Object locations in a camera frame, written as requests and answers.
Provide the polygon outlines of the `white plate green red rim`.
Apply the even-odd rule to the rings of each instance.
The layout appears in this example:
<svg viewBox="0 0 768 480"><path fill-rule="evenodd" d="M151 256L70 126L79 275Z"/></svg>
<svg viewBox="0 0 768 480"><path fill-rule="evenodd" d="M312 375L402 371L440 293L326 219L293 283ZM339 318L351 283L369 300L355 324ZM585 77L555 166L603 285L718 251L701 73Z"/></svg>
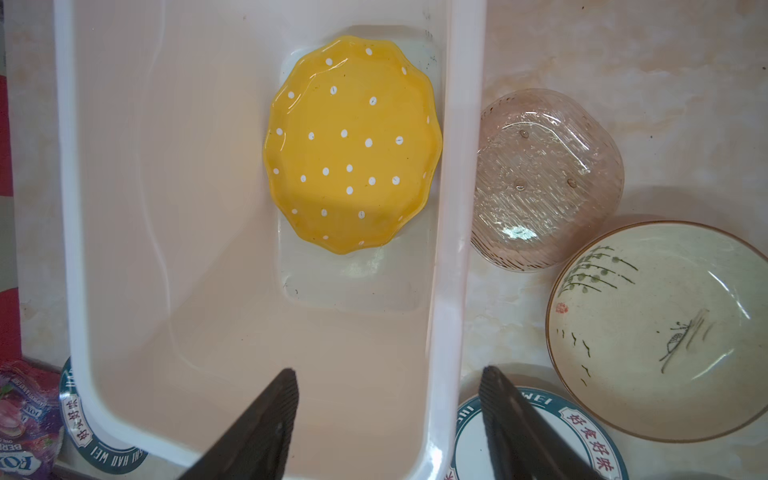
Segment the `white plate green red rim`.
<svg viewBox="0 0 768 480"><path fill-rule="evenodd" d="M58 392L61 418L68 437L87 463L106 474L125 475L145 462L146 451L117 440L88 419L70 358L62 369Z"/></svg>

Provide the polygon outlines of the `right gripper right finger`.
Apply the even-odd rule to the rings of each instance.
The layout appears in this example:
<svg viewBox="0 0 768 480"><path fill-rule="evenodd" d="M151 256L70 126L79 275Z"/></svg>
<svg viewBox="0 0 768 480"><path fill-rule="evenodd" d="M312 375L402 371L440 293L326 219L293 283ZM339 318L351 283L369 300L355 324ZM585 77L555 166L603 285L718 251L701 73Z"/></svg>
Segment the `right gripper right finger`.
<svg viewBox="0 0 768 480"><path fill-rule="evenodd" d="M495 366L479 385L483 424L496 479L601 478L539 415Z"/></svg>

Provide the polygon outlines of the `white plate green lettered rim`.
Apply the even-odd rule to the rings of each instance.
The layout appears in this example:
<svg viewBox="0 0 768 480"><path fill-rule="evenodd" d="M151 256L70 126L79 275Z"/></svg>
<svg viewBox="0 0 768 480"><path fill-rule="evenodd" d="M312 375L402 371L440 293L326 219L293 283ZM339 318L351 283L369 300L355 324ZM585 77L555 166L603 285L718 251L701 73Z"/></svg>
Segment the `white plate green lettered rim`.
<svg viewBox="0 0 768 480"><path fill-rule="evenodd" d="M590 415L547 390L521 387L522 396L587 464L604 479L627 479L628 470L615 443ZM477 395L458 409L454 454L447 479L491 479L491 458Z"/></svg>

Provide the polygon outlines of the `yellow dotted scalloped plate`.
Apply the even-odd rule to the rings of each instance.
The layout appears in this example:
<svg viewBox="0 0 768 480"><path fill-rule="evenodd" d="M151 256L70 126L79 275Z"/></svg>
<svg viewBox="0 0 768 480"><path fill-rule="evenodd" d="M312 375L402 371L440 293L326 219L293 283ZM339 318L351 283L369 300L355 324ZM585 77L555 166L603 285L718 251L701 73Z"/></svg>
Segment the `yellow dotted scalloped plate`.
<svg viewBox="0 0 768 480"><path fill-rule="evenodd" d="M288 74L263 161L295 233L345 255L388 243L425 207L442 146L428 76L394 42L346 35Z"/></svg>

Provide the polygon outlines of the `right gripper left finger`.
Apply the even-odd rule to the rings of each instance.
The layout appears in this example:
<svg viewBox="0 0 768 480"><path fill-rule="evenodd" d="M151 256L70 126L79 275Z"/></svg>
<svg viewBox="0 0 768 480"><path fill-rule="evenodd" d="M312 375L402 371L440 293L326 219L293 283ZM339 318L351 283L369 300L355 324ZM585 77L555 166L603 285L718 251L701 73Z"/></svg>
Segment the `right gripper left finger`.
<svg viewBox="0 0 768 480"><path fill-rule="evenodd" d="M286 368L182 477L281 479L298 404L296 372Z"/></svg>

